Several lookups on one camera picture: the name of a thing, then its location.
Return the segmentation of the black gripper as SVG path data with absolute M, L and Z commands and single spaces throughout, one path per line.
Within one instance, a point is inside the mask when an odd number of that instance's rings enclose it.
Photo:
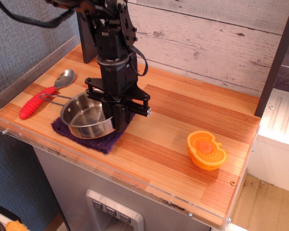
M 105 118 L 113 117 L 117 132 L 125 130 L 135 114 L 151 114 L 150 95 L 138 86 L 136 61 L 98 64 L 101 77 L 85 80 L 88 87 L 87 95 L 102 103 Z

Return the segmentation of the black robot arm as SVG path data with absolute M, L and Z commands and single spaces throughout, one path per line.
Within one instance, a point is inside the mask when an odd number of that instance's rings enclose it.
M 97 48 L 97 63 L 101 78 L 88 78 L 87 96 L 100 101 L 106 118 L 112 118 L 116 131 L 130 123 L 132 114 L 149 116 L 150 95 L 137 85 L 137 56 L 143 54 L 134 47 L 137 41 L 126 0 L 49 0 L 48 4 L 79 13 L 87 22 L 93 44 Z

